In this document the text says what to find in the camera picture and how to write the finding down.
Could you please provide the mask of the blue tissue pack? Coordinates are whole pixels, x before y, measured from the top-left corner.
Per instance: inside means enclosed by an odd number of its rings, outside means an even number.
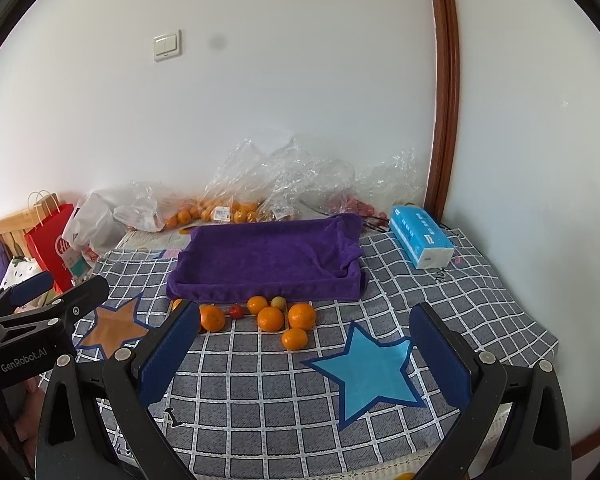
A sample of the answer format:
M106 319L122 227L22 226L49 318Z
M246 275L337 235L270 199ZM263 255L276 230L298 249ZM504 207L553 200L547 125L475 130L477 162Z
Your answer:
M422 208L394 206L389 228L416 269L438 270L451 262L454 245Z

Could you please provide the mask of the white wall light switch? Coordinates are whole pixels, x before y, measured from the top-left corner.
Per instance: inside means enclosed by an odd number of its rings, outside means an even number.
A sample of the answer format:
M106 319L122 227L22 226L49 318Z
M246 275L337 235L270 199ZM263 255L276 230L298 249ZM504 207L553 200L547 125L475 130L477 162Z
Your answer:
M182 33L179 29L174 32L157 36L152 43L152 55L155 62L161 62L167 58L176 58L182 53Z

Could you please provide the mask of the purple towel-covered tray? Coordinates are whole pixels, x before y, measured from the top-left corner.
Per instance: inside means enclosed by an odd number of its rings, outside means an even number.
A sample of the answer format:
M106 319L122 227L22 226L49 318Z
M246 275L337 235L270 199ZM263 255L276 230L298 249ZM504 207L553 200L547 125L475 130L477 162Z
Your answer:
M253 296L356 301L365 288L362 219L223 224L194 229L166 281L166 294L198 304Z

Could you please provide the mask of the large orange right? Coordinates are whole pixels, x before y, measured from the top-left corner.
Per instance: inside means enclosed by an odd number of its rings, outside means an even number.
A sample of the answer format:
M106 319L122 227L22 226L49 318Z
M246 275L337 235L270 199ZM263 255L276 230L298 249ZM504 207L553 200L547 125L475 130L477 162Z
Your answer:
M291 328L312 330L316 323L316 311L310 304L299 302L289 308L287 318Z

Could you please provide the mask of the red paper shopping bag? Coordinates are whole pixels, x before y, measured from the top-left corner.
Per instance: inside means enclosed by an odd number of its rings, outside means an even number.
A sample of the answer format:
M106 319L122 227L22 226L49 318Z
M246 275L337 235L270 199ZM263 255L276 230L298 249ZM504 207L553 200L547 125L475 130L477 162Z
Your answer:
M76 208L61 203L55 193L46 191L32 192L30 198L35 198L29 207L35 224L24 234L24 240L40 268L52 276L55 292L62 294L86 278L91 270L83 255L62 235Z

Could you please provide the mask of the clear bag of red fruit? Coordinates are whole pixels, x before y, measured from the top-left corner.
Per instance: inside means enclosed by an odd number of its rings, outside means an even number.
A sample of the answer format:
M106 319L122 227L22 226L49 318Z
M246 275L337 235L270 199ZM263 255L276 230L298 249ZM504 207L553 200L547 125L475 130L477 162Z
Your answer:
M363 170L348 188L329 197L325 206L333 214L357 214L383 229L389 224L393 207L418 204L423 189L418 162L410 148Z

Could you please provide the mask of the wooden chair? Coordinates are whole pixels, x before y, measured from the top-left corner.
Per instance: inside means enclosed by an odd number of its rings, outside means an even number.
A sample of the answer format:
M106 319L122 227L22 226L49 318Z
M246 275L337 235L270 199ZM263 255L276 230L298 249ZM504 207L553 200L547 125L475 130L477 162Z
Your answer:
M27 232L40 224L62 204L56 193L32 192L26 208L0 218L0 242L9 257L32 258L26 241Z

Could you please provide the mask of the brown wooden door frame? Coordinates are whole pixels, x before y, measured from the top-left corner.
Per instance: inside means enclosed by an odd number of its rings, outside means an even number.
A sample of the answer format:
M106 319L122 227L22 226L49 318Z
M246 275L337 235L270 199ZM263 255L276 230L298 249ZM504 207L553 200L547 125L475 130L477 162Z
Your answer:
M460 28L455 0L431 0L436 40L436 109L425 210L443 217L452 176L460 114Z

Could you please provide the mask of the yellow-green small fruit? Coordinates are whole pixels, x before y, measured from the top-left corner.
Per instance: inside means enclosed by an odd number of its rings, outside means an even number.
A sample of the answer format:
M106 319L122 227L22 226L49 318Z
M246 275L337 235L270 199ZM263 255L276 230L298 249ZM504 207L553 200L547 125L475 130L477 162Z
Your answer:
M285 311L287 309L287 301L282 296L276 296L271 299L270 306L279 311Z

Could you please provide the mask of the white plastic bag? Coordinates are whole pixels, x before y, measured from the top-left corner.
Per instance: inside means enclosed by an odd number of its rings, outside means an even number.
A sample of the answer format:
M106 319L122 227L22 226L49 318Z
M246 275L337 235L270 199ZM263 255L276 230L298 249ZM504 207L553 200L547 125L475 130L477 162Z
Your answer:
M106 200L93 192L74 208L61 238L94 266L100 256L117 246L125 232Z

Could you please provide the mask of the small red tomato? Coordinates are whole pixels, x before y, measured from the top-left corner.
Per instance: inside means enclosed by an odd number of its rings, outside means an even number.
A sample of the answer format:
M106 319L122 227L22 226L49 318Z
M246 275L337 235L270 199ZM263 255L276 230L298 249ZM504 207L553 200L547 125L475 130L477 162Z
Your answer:
M241 318L243 318L245 316L245 309L240 304L232 304L228 308L228 315L233 320L240 320Z

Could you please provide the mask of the clear bag left oranges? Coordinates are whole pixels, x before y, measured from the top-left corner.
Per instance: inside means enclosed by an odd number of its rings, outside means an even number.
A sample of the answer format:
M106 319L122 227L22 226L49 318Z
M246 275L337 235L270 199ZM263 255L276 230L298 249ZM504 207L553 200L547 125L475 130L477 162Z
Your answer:
M158 233L182 225L178 215L196 205L192 194L176 192L162 183L132 181L113 188L98 188L96 193L104 200L114 216L130 230Z

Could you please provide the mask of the clear bag of oranges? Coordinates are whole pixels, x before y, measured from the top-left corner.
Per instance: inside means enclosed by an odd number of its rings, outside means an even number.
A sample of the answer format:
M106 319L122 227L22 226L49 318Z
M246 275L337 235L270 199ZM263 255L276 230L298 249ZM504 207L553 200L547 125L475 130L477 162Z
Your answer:
M269 152L245 140L204 189L200 218L221 224L311 219L350 191L354 179L351 164L314 155L294 139Z

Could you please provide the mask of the grey checked star blanket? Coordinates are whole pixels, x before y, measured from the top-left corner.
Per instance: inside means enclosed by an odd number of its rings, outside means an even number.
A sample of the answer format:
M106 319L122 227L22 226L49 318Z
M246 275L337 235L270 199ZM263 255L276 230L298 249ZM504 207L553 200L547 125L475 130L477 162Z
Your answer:
M417 351L406 372L419 406L381 401L339 427L339 387L309 360L341 352L351 325L381 342L408 335L411 308L426 302L471 348L509 365L552 360L558 340L501 282L459 230L442 270L411 265L389 233L362 237L361 299L319 301L301 350L263 333L246 315L200 333L162 397L149 407L183 464L201 479L388 478L417 469L451 429L449 406Z

